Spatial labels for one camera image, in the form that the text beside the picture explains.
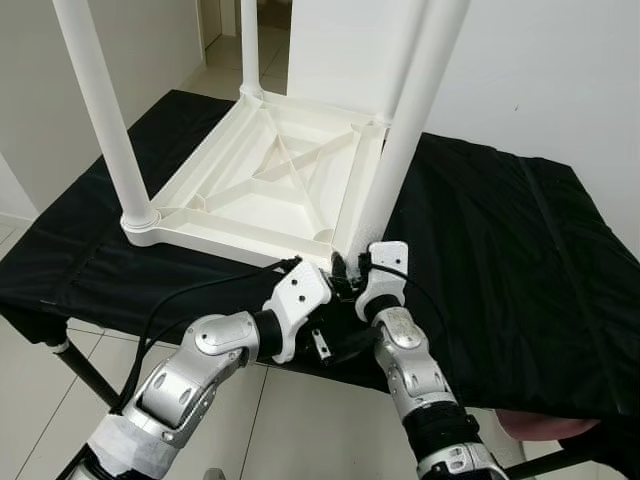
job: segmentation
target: white wall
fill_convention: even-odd
[[[197,0],[90,3],[131,125],[201,63]],[[0,151],[39,211],[100,152],[50,0],[0,2]]]
[[[288,93],[375,113],[407,0],[295,0]],[[639,4],[475,0],[426,131],[571,165],[640,254]]]
[[[2,214],[19,219],[34,220],[38,215],[36,207],[25,193],[6,160],[0,153],[0,216]],[[6,217],[0,218],[5,223]]]

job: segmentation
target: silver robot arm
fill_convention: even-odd
[[[375,358],[416,456],[418,478],[507,479],[480,440],[475,419],[458,405],[429,353],[426,335],[403,307],[407,245],[374,243],[367,255],[369,267],[361,272],[366,287],[357,295],[356,312],[368,328],[379,329]],[[122,415],[103,419],[87,442],[90,454],[69,479],[162,479],[222,382],[258,358],[277,363],[293,359],[298,331],[332,296],[323,273],[301,262],[276,285],[262,312],[198,319],[178,351],[156,367]],[[318,330],[313,335],[318,355],[325,360],[330,348]]]
[[[356,312],[361,320],[381,329],[375,358],[385,372],[418,461],[418,478],[508,480],[480,440],[478,423],[458,405],[429,353],[427,336],[403,306],[405,280],[389,269],[406,275],[407,254],[407,245],[402,242],[370,245],[365,263],[371,268],[366,288],[356,301]]]
[[[214,400],[218,387],[260,358],[293,358],[308,315],[331,299],[320,270],[301,262],[276,285],[264,310],[208,315],[156,367],[122,415],[107,415],[89,438],[90,455],[71,480],[163,478]]]

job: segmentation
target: doorway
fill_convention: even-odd
[[[260,83],[267,91],[286,94],[292,0],[256,1]],[[239,4],[240,0],[201,0],[206,70],[188,91],[225,100],[239,98],[242,83]]]

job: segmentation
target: wire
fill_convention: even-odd
[[[140,339],[138,340],[138,348],[136,350],[136,357],[133,362],[133,366],[131,367],[131,372],[129,373],[129,376],[127,377],[127,381],[122,389],[122,392],[120,393],[120,399],[118,401],[118,405],[113,409],[113,411],[115,413],[120,413],[124,408],[124,406],[127,404],[127,402],[131,400],[131,398],[133,397],[133,394],[135,393],[135,389],[138,385],[138,380],[140,379],[140,372],[142,370],[142,361],[144,359],[145,353],[148,351],[148,349],[146,348],[147,338],[149,337],[149,332],[151,331],[151,326],[153,324],[153,321],[156,315],[164,305],[166,305],[170,300],[173,300],[174,298],[180,295],[184,295],[185,293],[189,293],[201,288],[220,285],[223,283],[246,280],[248,278],[252,278],[252,277],[261,275],[263,273],[270,272],[280,267],[286,267],[290,265],[290,262],[291,260],[280,260],[279,262],[268,265],[266,267],[261,268],[260,270],[257,270],[251,273],[245,273],[243,275],[236,275],[234,277],[227,277],[227,278],[221,278],[218,280],[211,280],[207,282],[196,283],[188,287],[184,287],[179,290],[176,290],[170,293],[169,295],[165,296],[164,298],[160,299],[158,302],[156,302],[156,304],[151,309],[151,312],[149,313],[147,320],[145,321],[142,334],[140,335]]]
[[[149,353],[149,350],[151,350],[151,347],[153,347],[156,344],[156,342],[158,342],[162,337],[164,337],[171,330],[179,327],[183,323],[193,322],[194,320],[196,319],[193,317],[183,318],[182,320],[178,320],[177,322],[174,322],[171,325],[167,326],[166,328],[160,330],[160,332],[155,337],[151,337],[151,339],[147,342],[147,344],[144,347],[144,354],[146,355],[147,353]]]
[[[387,272],[387,273],[390,273],[391,275],[400,277],[404,279],[407,283],[410,283],[412,286],[414,286],[424,296],[424,298],[426,298],[429,301],[429,303],[433,307],[433,310],[436,312],[436,315],[440,319],[440,322],[442,323],[442,326],[444,327],[445,331],[447,330],[447,323],[444,319],[444,315],[442,314],[442,311],[440,310],[440,307],[438,307],[438,304],[435,302],[435,300],[429,294],[429,292],[427,292],[418,282],[416,282],[414,279],[409,277],[407,274],[402,273],[394,268],[385,267],[384,265],[378,265],[376,263],[372,263],[370,265],[370,268],[373,270],[380,270],[381,272]]]

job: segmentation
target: black connector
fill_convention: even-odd
[[[252,314],[252,317],[260,338],[258,358],[270,358],[282,352],[282,329],[276,314],[271,310],[263,310]]]
[[[453,445],[482,443],[476,419],[451,402],[436,402],[414,410],[402,424],[418,461]]]

